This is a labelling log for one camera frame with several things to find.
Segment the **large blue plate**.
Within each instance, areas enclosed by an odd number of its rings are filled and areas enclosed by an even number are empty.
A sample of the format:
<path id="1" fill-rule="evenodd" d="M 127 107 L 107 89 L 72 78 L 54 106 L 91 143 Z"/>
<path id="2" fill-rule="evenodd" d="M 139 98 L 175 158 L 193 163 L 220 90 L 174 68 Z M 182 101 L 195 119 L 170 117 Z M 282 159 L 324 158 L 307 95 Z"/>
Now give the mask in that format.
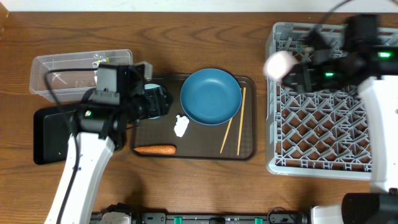
<path id="1" fill-rule="evenodd" d="M 243 102 L 241 87 L 232 74 L 205 68 L 191 74 L 180 90 L 185 114 L 197 123 L 216 126 L 229 121 Z"/>

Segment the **pink plastic cup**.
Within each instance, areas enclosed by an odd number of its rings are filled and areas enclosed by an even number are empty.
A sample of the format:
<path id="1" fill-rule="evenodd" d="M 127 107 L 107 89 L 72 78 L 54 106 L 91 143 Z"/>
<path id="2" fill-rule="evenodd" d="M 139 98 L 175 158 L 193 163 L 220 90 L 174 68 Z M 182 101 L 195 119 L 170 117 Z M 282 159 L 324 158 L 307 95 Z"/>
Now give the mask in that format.
<path id="1" fill-rule="evenodd" d="M 271 54 L 263 66 L 266 78 L 280 82 L 299 61 L 288 51 Z"/>

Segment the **yellow green snack wrapper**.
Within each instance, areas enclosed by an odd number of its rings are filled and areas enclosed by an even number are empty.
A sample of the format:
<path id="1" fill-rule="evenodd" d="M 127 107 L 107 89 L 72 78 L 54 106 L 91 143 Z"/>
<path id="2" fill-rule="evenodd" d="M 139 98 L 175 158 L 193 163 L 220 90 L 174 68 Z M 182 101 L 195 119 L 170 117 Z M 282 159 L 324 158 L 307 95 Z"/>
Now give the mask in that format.
<path id="1" fill-rule="evenodd" d="M 98 68 L 101 63 L 109 62 L 109 57 L 99 58 L 92 63 L 93 68 Z"/>

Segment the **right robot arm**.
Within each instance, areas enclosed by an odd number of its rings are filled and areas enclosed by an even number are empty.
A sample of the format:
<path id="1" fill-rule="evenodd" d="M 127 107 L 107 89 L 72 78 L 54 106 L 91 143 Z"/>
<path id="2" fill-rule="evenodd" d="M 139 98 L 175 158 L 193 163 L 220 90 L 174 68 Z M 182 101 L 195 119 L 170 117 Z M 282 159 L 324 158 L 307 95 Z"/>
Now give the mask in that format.
<path id="1" fill-rule="evenodd" d="M 305 63 L 280 51 L 264 65 L 265 75 L 301 93 L 356 85 L 364 103 L 373 155 L 371 191 L 348 193 L 337 205 L 313 207 L 311 223 L 397 223 L 396 50 L 378 45 L 334 59 L 319 50 Z"/>

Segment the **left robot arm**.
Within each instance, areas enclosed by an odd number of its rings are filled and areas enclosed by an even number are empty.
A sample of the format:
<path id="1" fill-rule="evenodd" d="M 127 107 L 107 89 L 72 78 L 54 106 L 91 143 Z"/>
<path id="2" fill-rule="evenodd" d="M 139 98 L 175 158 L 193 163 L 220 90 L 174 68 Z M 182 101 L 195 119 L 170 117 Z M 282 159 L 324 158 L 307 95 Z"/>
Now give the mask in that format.
<path id="1" fill-rule="evenodd" d="M 162 86 L 88 90 L 66 120 L 67 158 L 46 223 L 89 223 L 103 172 L 123 145 L 127 125 L 166 115 L 172 102 Z"/>

